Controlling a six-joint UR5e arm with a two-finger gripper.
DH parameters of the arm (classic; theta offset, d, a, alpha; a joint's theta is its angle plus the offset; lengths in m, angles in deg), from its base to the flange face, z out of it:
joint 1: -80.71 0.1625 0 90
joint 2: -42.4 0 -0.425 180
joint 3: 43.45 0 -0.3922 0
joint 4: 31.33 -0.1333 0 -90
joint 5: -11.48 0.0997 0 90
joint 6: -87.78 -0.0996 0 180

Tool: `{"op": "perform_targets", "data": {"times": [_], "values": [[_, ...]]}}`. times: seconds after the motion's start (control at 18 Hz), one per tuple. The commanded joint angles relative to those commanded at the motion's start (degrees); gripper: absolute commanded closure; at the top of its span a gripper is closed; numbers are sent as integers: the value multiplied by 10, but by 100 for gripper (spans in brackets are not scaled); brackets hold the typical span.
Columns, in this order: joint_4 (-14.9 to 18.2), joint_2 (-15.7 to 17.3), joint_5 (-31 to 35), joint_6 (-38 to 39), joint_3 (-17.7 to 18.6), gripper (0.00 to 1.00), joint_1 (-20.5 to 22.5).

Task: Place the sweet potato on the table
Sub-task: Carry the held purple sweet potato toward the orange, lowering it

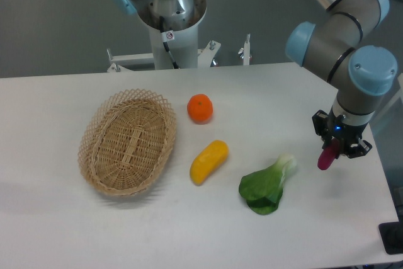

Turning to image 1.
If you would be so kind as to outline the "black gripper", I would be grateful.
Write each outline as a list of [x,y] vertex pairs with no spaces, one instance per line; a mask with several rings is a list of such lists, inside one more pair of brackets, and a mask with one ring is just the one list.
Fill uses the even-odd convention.
[[346,115],[335,116],[319,110],[313,117],[315,133],[321,137],[322,149],[336,147],[336,157],[347,156],[350,159],[366,156],[372,145],[362,139],[366,124],[360,126],[348,125]]

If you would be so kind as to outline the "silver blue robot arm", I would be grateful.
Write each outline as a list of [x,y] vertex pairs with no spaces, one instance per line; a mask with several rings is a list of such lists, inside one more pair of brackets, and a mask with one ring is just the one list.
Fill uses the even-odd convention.
[[[289,59],[323,79],[338,91],[329,112],[312,118],[323,140],[318,165],[326,169],[339,156],[368,154],[371,144],[362,133],[389,91],[397,61],[381,47],[361,41],[381,24],[389,0],[317,0],[330,13],[321,26],[304,22],[289,36]],[[156,69],[210,67],[219,45],[210,42],[198,50],[198,24],[205,0],[114,0],[126,14],[137,14],[149,28]]]

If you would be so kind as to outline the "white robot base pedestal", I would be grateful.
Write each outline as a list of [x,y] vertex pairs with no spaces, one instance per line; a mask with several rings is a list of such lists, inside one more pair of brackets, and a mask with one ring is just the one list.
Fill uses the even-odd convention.
[[206,11],[206,0],[150,0],[139,11],[156,70],[197,67],[198,26]]

